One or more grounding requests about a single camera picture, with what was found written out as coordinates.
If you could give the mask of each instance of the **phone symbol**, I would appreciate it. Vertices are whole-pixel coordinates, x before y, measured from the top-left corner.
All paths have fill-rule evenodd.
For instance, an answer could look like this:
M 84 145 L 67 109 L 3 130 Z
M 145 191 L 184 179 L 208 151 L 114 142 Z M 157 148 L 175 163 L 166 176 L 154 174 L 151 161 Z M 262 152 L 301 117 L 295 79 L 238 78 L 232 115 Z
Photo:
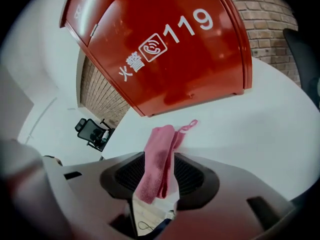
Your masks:
M 143 50 L 148 54 L 156 55 L 161 52 L 160 48 L 157 48 L 159 43 L 156 40 L 149 40 L 147 44 L 143 46 Z

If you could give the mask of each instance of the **black office chair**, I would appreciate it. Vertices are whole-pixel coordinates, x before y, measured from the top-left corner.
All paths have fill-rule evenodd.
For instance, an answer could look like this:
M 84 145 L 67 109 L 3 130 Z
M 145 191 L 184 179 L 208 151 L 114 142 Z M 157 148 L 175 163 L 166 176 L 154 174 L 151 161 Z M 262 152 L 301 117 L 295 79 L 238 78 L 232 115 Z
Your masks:
M 108 140 L 114 133 L 115 129 L 108 126 L 105 123 L 105 119 L 102 119 L 100 124 L 105 125 L 108 128 L 108 130 L 101 128 L 92 119 L 87 120 L 85 118 L 81 118 L 74 129 L 78 132 L 78 138 L 88 141 L 86 144 L 87 146 L 90 146 L 95 150 L 102 152 L 106 144 L 108 143 Z M 106 131 L 109 131 L 109 135 L 104 141 L 103 135 Z
M 300 77 L 301 88 L 309 96 L 315 106 L 319 108 L 319 59 L 316 57 L 313 48 L 298 31 L 285 28 L 283 30 L 283 35 L 294 57 Z

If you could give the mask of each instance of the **pink cloth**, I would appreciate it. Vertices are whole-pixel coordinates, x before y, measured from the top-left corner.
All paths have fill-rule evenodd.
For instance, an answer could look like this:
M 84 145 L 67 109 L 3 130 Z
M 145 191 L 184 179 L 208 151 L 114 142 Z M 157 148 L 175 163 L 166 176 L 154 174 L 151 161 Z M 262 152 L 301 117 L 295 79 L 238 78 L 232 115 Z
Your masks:
M 188 131 L 197 123 L 197 120 L 193 120 L 178 131 L 175 131 L 174 127 L 169 124 L 152 129 L 144 148 L 144 175 L 135 190 L 140 200 L 151 204 L 156 197 L 166 198 L 169 188 L 173 189 L 169 184 L 171 177 L 175 177 L 173 173 L 170 173 L 174 162 L 174 150 L 180 146 L 185 137 L 182 131 Z

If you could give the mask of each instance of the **tabletop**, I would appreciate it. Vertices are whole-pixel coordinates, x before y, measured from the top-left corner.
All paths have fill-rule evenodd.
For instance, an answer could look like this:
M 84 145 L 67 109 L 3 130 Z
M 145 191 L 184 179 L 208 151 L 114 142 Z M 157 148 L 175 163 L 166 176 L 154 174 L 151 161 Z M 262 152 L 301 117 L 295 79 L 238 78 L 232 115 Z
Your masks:
M 143 151 L 154 127 L 197 119 L 176 152 L 243 168 L 291 200 L 320 174 L 320 113 L 274 67 L 252 58 L 252 88 L 187 108 L 141 117 L 128 110 L 102 152 L 105 159 Z

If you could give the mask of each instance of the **wire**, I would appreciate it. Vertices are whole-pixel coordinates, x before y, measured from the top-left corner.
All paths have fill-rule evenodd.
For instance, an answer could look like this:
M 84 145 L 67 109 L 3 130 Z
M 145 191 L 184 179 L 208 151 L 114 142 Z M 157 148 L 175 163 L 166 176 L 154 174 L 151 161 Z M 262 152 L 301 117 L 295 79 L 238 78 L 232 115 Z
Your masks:
M 145 223 L 144 221 L 139 221 L 138 222 L 138 228 L 141 229 L 141 230 L 147 230 L 147 229 L 151 229 L 151 230 L 154 230 L 155 228 L 153 226 L 149 226 L 147 223 Z

